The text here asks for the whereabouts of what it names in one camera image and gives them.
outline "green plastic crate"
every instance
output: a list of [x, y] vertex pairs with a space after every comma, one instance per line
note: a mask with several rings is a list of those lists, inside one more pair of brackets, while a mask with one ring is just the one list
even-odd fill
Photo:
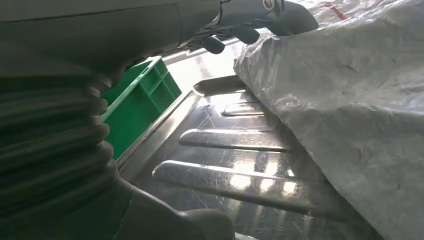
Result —
[[102, 94], [109, 124], [106, 141], [117, 160], [181, 94], [162, 58], [152, 57], [124, 73], [120, 83]]

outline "gray machine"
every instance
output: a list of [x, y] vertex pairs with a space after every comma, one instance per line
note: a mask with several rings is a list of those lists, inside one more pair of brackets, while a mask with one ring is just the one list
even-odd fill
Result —
[[0, 238], [231, 240], [228, 216], [178, 211], [123, 180], [100, 94], [153, 55], [318, 27], [280, 0], [0, 0]]

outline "plastic cover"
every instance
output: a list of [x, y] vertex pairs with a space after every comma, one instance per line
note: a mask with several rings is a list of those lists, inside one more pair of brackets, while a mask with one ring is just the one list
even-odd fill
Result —
[[265, 36], [234, 70], [385, 239], [422, 240], [424, 0], [364, 9]]

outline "metal surface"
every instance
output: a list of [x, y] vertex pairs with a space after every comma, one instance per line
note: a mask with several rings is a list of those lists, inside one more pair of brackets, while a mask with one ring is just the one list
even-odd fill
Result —
[[237, 233], [259, 240], [376, 234], [236, 76], [199, 82], [118, 165], [124, 179], [173, 208], [222, 210]]

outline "scratched steel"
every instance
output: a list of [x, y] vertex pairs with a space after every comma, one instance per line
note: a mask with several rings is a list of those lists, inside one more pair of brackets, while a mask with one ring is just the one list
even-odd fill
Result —
[[258, 240], [379, 239], [235, 76], [196, 85], [118, 166], [173, 208], [222, 210], [237, 233]]

